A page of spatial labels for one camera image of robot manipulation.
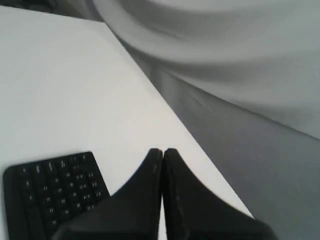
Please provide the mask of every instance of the white desk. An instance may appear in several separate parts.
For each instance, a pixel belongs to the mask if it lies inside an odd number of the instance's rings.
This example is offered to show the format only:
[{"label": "white desk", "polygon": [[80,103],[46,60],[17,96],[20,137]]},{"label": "white desk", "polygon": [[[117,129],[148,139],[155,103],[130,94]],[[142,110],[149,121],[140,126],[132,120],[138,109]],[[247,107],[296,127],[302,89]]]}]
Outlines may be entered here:
[{"label": "white desk", "polygon": [[[104,23],[0,7],[0,110],[1,175],[91,150],[113,194],[148,149],[173,147],[211,191],[250,215]],[[3,200],[0,212],[3,240]]]}]

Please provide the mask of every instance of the white cloth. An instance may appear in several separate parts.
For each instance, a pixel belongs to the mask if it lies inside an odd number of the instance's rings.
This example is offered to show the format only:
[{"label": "white cloth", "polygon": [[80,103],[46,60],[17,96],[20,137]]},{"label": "white cloth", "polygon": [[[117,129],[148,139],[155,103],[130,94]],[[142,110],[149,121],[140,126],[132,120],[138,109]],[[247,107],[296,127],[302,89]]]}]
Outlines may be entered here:
[{"label": "white cloth", "polygon": [[146,74],[169,73],[320,138],[320,1],[93,2]]}]

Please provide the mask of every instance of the keyboard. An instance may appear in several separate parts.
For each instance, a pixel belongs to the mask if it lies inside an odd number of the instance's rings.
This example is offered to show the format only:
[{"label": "keyboard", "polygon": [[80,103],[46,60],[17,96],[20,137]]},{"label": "keyboard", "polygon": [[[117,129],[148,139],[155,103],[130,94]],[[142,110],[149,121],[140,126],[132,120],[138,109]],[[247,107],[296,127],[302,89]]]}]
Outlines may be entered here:
[{"label": "keyboard", "polygon": [[11,240],[50,240],[110,196],[92,152],[11,166],[3,187]]}]

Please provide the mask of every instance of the ergonomic keyboard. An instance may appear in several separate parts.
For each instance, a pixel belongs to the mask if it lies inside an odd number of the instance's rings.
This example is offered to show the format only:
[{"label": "ergonomic keyboard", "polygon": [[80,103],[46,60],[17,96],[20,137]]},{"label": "ergonomic keyboard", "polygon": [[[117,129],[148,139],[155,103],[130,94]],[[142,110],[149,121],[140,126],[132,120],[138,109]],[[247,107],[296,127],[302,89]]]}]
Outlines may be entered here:
[{"label": "ergonomic keyboard", "polygon": [[51,239],[110,196],[92,152],[11,166],[3,187],[10,240]]},{"label": "ergonomic keyboard", "polygon": [[163,197],[168,240],[276,240],[265,223],[207,189],[176,149],[150,149],[112,196],[91,152],[9,167],[10,240],[157,240]]}]

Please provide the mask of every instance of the tabletop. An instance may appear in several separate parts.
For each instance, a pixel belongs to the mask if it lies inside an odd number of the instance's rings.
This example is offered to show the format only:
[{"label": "tabletop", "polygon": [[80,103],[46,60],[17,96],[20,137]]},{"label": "tabletop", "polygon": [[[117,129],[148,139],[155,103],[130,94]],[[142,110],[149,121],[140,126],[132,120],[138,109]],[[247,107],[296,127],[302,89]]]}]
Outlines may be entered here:
[{"label": "tabletop", "polygon": [[[1,175],[12,164],[92,151],[113,194],[150,148],[176,148],[205,186],[251,216],[104,23],[0,7],[0,31]],[[0,213],[8,239],[3,197]]]}]

